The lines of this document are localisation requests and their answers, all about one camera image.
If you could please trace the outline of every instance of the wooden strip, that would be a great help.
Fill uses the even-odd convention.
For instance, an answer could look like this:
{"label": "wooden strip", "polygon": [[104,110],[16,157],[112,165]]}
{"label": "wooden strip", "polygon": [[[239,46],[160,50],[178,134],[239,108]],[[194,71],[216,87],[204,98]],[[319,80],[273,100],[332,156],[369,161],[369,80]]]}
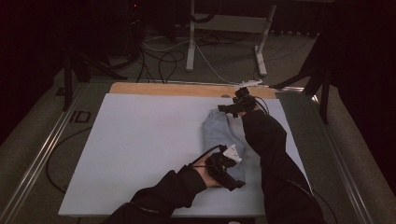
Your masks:
{"label": "wooden strip", "polygon": [[[249,87],[251,95],[265,99],[275,99],[275,93],[268,87]],[[186,85],[186,84],[151,84],[116,82],[111,86],[110,93],[146,94],[146,95],[186,95],[186,96],[235,96],[234,86]]]}

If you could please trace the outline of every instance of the gray carpet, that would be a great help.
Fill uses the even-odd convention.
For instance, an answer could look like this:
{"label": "gray carpet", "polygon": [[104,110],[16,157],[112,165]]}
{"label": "gray carpet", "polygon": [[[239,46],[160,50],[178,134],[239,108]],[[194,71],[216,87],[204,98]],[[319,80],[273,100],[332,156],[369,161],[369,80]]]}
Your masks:
{"label": "gray carpet", "polygon": [[[225,33],[233,38],[241,34]],[[182,43],[187,39],[178,39]],[[218,44],[201,46],[200,50],[214,70],[222,79],[229,82],[247,81],[257,76],[257,68],[253,54],[253,46],[260,40],[258,35],[249,35],[243,41],[232,44]],[[270,35],[264,48],[264,59],[267,59],[268,77],[264,84],[276,84],[293,75],[296,75],[315,39],[300,35]],[[163,38],[156,38],[146,42],[150,48],[167,49],[175,43]],[[181,44],[172,50],[187,53],[187,45]],[[148,51],[161,57],[159,52]],[[113,58],[112,62],[121,62],[122,58]],[[160,81],[159,60],[146,55],[145,60],[150,75]],[[186,60],[177,63],[175,73],[169,81],[175,82],[204,82],[226,84],[212,69],[198,50],[195,52],[194,71],[185,71]],[[169,76],[174,68],[173,63],[162,63],[163,76]],[[141,64],[136,62],[120,74],[128,77],[128,81],[135,82]],[[111,84],[116,80],[104,76],[97,71],[90,83],[78,84],[83,86],[73,110],[91,112],[88,123],[68,123],[58,143],[73,133],[84,130],[93,125],[94,118],[99,110],[103,97]],[[148,77],[147,71],[142,78]],[[293,86],[303,87],[306,83],[301,80]],[[29,167],[35,155],[45,143],[55,126],[57,119],[62,115],[63,98],[55,96],[58,88],[62,87],[62,73],[55,78],[55,84],[35,105],[26,118],[14,130],[7,141],[0,147],[0,210],[18,186],[23,174]],[[373,223],[391,223],[396,220],[396,200],[379,173],[367,146],[364,144],[359,131],[338,98],[335,88],[331,89],[329,102],[330,125],[323,125],[318,119],[318,111],[311,104],[309,97],[294,92],[280,92],[277,97],[284,106],[294,140],[300,151],[305,170],[311,186],[318,196],[318,201],[324,211],[328,223],[335,223],[334,211],[338,223],[360,223],[359,216],[350,201],[348,192],[335,165],[332,148],[338,146],[347,167],[359,186],[361,196],[367,210],[370,212]],[[49,172],[62,188],[66,188],[78,162],[79,155],[84,147],[90,130],[77,134],[65,140],[52,154]],[[64,194],[54,188],[48,181],[45,169],[40,173],[20,212],[13,223],[77,223],[75,217],[60,217],[57,215]],[[84,217],[80,223],[99,223],[102,217]],[[257,223],[264,223],[264,218],[257,218]]]}

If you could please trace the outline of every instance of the black jacket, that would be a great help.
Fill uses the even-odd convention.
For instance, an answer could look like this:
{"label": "black jacket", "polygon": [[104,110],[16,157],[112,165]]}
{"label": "black jacket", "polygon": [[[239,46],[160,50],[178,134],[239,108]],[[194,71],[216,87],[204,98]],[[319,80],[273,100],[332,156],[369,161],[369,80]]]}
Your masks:
{"label": "black jacket", "polygon": [[[303,173],[286,153],[282,126],[261,110],[247,113],[242,121],[247,142],[261,157],[268,222],[324,223]],[[139,190],[104,223],[166,223],[175,209],[191,207],[195,195],[205,189],[198,172],[184,166],[178,173],[168,172],[156,186]]]}

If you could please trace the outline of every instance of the white board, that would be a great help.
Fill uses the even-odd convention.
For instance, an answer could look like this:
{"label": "white board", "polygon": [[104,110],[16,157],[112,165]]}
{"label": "white board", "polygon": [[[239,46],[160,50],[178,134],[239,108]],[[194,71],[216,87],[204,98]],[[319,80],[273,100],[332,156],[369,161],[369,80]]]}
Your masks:
{"label": "white board", "polygon": [[[265,102],[288,133],[287,152],[305,174],[280,102]],[[204,151],[202,123],[209,111],[232,103],[230,98],[107,94],[59,215],[110,215],[139,189],[194,161]],[[229,121],[247,147],[242,163],[246,185],[234,191],[207,189],[174,217],[264,215],[259,157],[246,143],[242,120],[230,115]]]}

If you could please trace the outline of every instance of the black sleeve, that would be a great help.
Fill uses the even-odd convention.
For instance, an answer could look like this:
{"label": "black sleeve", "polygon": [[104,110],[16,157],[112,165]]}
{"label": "black sleeve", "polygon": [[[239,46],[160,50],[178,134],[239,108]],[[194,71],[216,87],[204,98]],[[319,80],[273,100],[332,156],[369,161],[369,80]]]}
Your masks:
{"label": "black sleeve", "polygon": [[191,207],[195,195],[205,189],[198,172],[184,166],[178,173],[168,172],[156,186],[139,190],[103,223],[166,223],[176,208]]}
{"label": "black sleeve", "polygon": [[261,157],[268,222],[325,223],[303,173],[286,152],[283,127],[262,110],[247,113],[242,121],[247,142]]}

